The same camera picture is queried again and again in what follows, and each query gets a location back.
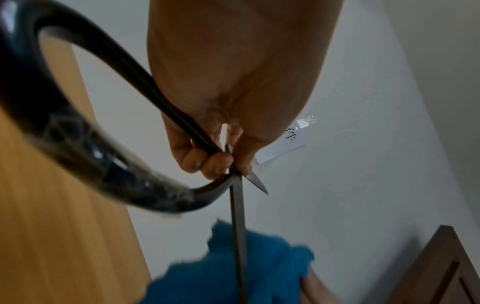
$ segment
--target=wooden furniture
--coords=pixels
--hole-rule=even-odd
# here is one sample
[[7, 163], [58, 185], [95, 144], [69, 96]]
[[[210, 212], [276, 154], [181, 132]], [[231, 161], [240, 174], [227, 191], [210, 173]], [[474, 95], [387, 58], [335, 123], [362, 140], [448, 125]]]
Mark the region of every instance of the wooden furniture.
[[387, 303], [480, 303], [480, 278], [452, 227], [440, 226]]
[[[42, 46], [60, 86], [95, 119], [71, 45]], [[130, 304], [150, 281], [125, 206], [30, 147], [1, 110], [0, 269], [4, 303]]]

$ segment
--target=scissor handle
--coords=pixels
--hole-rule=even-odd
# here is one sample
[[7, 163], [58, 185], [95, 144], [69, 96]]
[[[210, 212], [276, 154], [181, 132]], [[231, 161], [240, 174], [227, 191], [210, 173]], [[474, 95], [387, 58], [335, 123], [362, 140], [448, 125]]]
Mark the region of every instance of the scissor handle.
[[146, 209], [179, 213], [203, 208], [232, 184], [230, 175], [189, 189], [152, 171], [91, 125], [51, 75], [40, 31], [103, 60], [212, 155], [221, 149], [188, 115], [172, 105], [153, 78], [95, 24], [54, 1], [0, 0], [0, 106], [27, 140], [100, 192]]

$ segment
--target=chinese character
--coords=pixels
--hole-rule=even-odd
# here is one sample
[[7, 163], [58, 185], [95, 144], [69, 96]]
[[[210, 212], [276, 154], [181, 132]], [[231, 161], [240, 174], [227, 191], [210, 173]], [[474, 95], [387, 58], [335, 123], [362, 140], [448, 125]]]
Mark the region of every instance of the chinese character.
[[294, 139], [297, 139], [295, 136], [297, 136], [295, 134], [295, 129], [292, 129], [292, 128], [288, 128], [285, 132], [288, 132], [288, 135], [287, 137], [285, 137], [286, 139], [290, 138], [290, 140], [294, 140]]

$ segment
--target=blue cloth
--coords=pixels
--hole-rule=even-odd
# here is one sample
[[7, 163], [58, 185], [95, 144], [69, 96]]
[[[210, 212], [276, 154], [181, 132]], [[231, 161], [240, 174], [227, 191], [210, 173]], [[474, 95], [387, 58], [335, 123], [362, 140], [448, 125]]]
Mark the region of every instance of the blue cloth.
[[[153, 281], [142, 304], [238, 303], [232, 225], [217, 222], [208, 253], [196, 262], [170, 266]], [[300, 277], [314, 258], [306, 247], [293, 247], [282, 238], [248, 231], [249, 304], [298, 304]]]

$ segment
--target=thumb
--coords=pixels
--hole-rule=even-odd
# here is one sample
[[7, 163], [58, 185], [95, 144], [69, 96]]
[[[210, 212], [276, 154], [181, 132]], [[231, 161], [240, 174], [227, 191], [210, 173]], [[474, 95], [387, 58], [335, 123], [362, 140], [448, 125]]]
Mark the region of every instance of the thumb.
[[243, 133], [233, 147], [233, 162], [235, 163], [235, 167], [244, 176], [249, 176], [252, 173], [252, 161], [254, 160], [255, 154], [268, 144], [268, 142]]

